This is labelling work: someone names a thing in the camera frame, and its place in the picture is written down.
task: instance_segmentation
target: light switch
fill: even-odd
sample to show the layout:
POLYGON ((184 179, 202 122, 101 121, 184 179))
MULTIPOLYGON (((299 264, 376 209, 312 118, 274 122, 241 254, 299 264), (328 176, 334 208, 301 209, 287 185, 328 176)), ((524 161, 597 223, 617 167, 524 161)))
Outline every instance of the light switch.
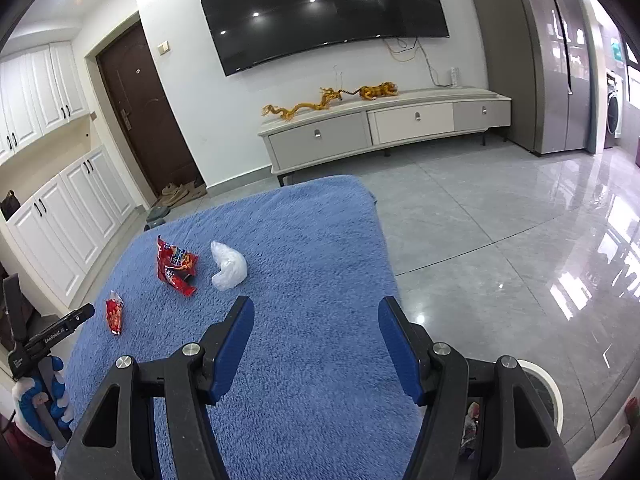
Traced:
POLYGON ((162 56, 162 54, 169 52, 170 49, 171 47, 169 47, 168 41, 165 41, 164 43, 160 43, 158 45, 158 52, 160 52, 160 56, 162 56))

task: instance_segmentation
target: window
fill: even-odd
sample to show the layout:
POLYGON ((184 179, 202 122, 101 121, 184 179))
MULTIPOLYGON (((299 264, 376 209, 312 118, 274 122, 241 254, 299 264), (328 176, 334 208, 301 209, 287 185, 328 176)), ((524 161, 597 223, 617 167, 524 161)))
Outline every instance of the window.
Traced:
POLYGON ((640 64, 628 44, 626 44, 626 73, 629 102, 636 108, 640 108, 640 64))

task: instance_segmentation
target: drawer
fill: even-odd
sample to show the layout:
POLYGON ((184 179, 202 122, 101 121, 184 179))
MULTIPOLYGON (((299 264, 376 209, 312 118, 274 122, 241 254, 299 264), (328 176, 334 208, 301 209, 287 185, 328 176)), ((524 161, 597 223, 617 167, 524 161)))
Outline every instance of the drawer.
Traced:
POLYGON ((405 106, 369 112, 375 144, 452 132, 452 103, 405 106))
POLYGON ((511 101, 466 101, 453 103, 456 131, 481 130, 511 124, 511 101))
POLYGON ((281 170, 371 145, 359 113, 292 128, 269 140, 281 170))

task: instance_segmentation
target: blue towel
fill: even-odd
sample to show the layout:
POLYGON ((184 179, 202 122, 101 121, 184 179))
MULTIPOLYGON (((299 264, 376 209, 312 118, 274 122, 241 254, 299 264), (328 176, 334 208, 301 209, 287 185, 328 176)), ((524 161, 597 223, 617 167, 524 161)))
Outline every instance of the blue towel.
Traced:
MULTIPOLYGON (((227 203, 133 240, 66 367, 76 419, 118 356, 169 356, 239 294, 255 303, 254 330, 230 391, 209 409, 230 478, 402 478, 421 418, 378 328, 378 303, 397 289, 375 200, 349 176, 227 203), (191 298, 158 280, 158 235, 200 256, 191 298), (213 287, 212 240, 244 254, 248 277, 236 288, 213 287), (104 319, 110 290, 124 300, 121 336, 104 319)), ((155 406, 162 474, 172 480, 164 400, 155 406)))

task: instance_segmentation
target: cable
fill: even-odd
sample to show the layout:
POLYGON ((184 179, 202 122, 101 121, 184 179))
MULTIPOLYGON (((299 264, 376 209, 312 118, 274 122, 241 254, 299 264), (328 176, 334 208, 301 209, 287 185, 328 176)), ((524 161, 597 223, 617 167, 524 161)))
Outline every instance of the cable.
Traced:
POLYGON ((431 78, 431 82, 433 83, 434 86, 438 87, 438 88, 450 88, 452 85, 441 85, 439 82, 436 82, 436 80, 438 79, 438 72, 431 67, 431 63, 429 62, 429 57, 427 56, 427 53, 424 49, 424 47, 422 46, 422 43, 420 43, 420 40, 418 38, 415 38, 414 44, 410 47, 407 47, 407 42, 405 40, 402 40, 401 38, 396 38, 396 41, 398 42, 398 46, 400 47, 401 50, 393 50, 389 44, 387 43, 386 40, 382 40, 385 43, 386 49, 389 51, 389 54, 391 55, 391 57, 396 60, 398 63, 406 63, 408 61, 412 61, 415 59, 415 56, 418 52, 418 49, 422 51, 422 54, 424 56, 424 60, 427 62, 427 67, 429 70, 429 77, 431 78), (414 54, 409 58, 409 59, 398 59, 395 54, 402 54, 404 52, 408 52, 408 51, 414 51, 414 54))
POLYGON ((4 434, 6 432, 6 430, 9 429, 9 426, 11 425, 12 420, 14 420, 14 416, 15 416, 15 410, 14 412, 11 414, 11 416, 9 417, 9 422, 6 424, 6 426, 4 427, 4 429, 2 431, 0 431, 1 434, 4 434))

